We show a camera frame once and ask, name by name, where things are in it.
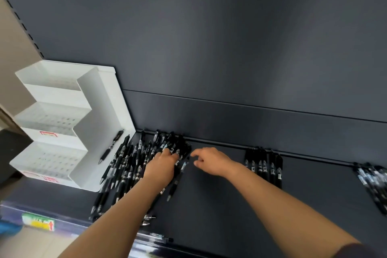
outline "pen pile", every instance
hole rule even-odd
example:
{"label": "pen pile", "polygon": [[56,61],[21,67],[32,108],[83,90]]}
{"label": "pen pile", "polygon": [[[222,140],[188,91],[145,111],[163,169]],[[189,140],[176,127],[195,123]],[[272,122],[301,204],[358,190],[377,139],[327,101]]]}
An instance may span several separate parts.
{"label": "pen pile", "polygon": [[[109,163],[109,166],[105,170],[100,181],[100,184],[103,183],[103,185],[99,190],[91,209],[90,220],[93,222],[104,213],[103,209],[106,207],[105,204],[109,194],[113,194],[112,203],[108,206],[110,208],[128,193],[144,176],[146,165],[153,159],[156,153],[161,152],[166,148],[168,148],[172,154],[176,153],[180,156],[175,163],[174,178],[172,180],[173,185],[170,189],[167,201],[172,197],[187,164],[187,162],[184,162],[183,164],[181,164],[181,162],[191,152],[191,146],[185,141],[182,135],[175,135],[173,132],[167,134],[157,130],[153,137],[153,141],[149,141],[148,144],[145,143],[145,136],[145,132],[142,131],[139,142],[135,146],[129,143],[130,136],[126,136],[113,157],[113,160]],[[165,189],[158,194],[148,212],[152,210],[164,191]],[[145,215],[142,225],[149,225],[149,221],[153,218],[155,217],[149,214]]]}
{"label": "pen pile", "polygon": [[354,163],[353,171],[371,196],[380,212],[387,216],[387,170],[371,163]]}
{"label": "pen pile", "polygon": [[247,149],[244,165],[271,184],[282,189],[283,160],[273,151],[266,152],[263,148]]}

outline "beige wall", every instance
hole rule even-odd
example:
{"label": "beige wall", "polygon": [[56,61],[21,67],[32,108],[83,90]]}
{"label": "beige wall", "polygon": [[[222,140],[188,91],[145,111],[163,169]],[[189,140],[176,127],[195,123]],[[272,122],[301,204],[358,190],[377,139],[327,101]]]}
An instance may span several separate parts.
{"label": "beige wall", "polygon": [[6,0],[0,0],[0,108],[15,116],[35,102],[15,72],[41,60]]}

